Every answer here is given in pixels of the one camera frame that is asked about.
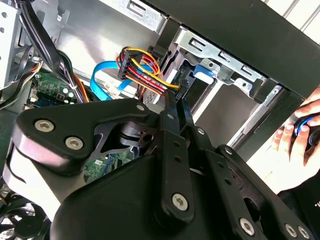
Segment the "black cable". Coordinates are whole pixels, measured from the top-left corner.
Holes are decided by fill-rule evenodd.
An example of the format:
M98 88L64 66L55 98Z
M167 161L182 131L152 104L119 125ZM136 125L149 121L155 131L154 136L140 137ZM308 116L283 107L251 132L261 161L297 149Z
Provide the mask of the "black cable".
M17 82L19 79L21 79L22 76L24 75L24 72L26 70L26 66L29 60L29 55L33 48L34 48L33 46L28 46L27 49L24 51L24 54L22 55L18 70L15 75L15 79L13 81L14 83Z
M20 22L32 45L37 49L40 57L55 73L60 71L60 55L39 21L29 0L12 0L14 6L21 10Z
M85 96L77 87L72 66L66 65L59 51L39 21L29 0L12 0L14 6L21 10L20 22L32 45L52 72L74 90L78 102L85 103Z
M9 97L7 100L3 101L2 103L0 103L0 110L2 108L5 108L8 104L10 104L11 102L13 102L14 100L16 100L19 97L20 92L23 90L23 86L24 86L25 81L32 74L33 74L33 72L27 73L26 75L22 76L22 78L19 80L18 86L16 87L12 96Z

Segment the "screw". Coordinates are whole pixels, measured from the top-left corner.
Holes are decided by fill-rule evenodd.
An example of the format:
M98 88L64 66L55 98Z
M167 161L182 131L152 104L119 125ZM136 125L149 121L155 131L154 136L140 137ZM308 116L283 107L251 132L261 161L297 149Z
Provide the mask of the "screw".
M84 143L80 138L76 136L71 136L65 140L65 145L70 149L79 150L79 149L82 149L82 147L84 146Z
M243 229L243 231L245 231L246 234L248 234L249 236L255 235L255 229L247 219L242 217L240 218L239 222L241 228Z
M171 114L167 114L167 116L168 116L168 118L170 118L170 119L175 119L175 117L174 116L172 116Z
M137 105L136 108L139 109L140 111L144 111L145 110L145 108L143 106L141 106L141 105Z
M180 193L175 193L172 196L172 203L180 211L186 211L188 209L188 201Z
M198 128L198 133L202 134L202 135L205 135L205 131L201 128Z
M296 233L296 231L294 230L294 228L292 226L290 226L287 223L284 226L285 226L286 231L290 234L291 237L296 238L298 236L298 234Z
M302 236L304 236L305 239L310 239L309 234L302 226L298 226L298 230L302 234Z
M54 124L48 120L38 120L35 122L34 126L37 130L44 133L49 133L55 129Z
M232 151L229 148L226 147L224 150L226 151L227 154L232 155Z

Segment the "hand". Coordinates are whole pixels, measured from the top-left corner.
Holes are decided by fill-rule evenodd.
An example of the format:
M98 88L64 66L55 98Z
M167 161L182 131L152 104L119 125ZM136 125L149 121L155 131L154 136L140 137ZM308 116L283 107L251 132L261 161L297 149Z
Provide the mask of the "hand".
M295 112L297 117L320 113L320 87ZM320 125L320 116L308 121L309 126ZM306 151L309 127L303 126L292 144L294 126L286 124L285 129L279 129L272 143L276 151L277 164L264 181L276 193L295 188L317 174L320 169L320 144Z

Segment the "electronic component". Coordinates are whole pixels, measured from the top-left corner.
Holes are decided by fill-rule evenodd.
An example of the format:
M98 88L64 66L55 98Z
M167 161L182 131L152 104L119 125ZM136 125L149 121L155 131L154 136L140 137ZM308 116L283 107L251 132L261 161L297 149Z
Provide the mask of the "electronic component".
M73 90L52 73L42 70L32 80L28 104L34 107L49 107L71 102L77 103Z

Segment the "black panel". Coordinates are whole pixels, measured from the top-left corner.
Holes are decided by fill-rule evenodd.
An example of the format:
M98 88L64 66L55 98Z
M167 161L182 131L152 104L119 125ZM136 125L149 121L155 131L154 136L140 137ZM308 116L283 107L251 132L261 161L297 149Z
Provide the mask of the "black panel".
M146 1L301 97L320 83L320 47L261 0Z

